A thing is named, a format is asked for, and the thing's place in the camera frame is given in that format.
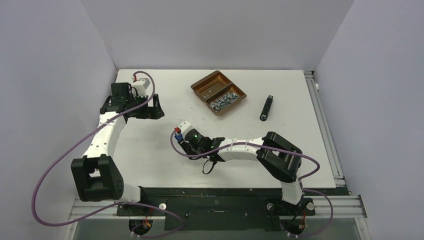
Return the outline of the brown plastic tray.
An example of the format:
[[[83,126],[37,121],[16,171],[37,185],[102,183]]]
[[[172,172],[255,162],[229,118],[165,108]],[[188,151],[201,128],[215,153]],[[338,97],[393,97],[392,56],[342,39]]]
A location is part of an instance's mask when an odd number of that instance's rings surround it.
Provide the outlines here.
[[[243,90],[241,90],[233,81],[219,70],[215,70],[193,83],[190,88],[216,116],[226,114],[247,97],[247,94]],[[239,95],[239,98],[221,111],[215,112],[210,107],[210,103],[228,92],[236,92]]]

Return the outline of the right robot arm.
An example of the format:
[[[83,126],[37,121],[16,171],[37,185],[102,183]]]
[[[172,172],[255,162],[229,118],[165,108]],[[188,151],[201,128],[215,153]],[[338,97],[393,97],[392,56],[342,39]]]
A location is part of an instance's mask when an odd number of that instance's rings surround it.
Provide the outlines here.
[[[209,138],[192,128],[174,129],[174,138],[189,159],[205,158],[213,165],[232,160],[258,161],[272,177],[279,180],[282,189],[282,207],[289,214],[303,206],[303,187],[298,177],[302,151],[279,134],[269,131],[255,139]]]

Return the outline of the blue stapler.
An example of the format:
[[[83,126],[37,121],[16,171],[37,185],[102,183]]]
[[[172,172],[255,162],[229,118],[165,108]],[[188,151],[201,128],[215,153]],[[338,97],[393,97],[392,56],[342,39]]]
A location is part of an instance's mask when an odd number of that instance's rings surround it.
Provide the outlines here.
[[[178,144],[184,141],[184,136],[181,133],[175,133],[174,138],[176,139]]]

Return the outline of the black stapler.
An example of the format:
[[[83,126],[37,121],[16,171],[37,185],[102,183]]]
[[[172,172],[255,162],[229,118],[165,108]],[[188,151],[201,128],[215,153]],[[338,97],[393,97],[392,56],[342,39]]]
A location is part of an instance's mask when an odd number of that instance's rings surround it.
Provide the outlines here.
[[[272,95],[269,95],[266,98],[266,101],[265,101],[264,106],[262,108],[261,114],[259,116],[259,119],[261,121],[264,122],[264,121],[266,121],[268,119],[268,116],[269,116],[269,112],[271,110],[272,103],[273,103],[273,96]]]

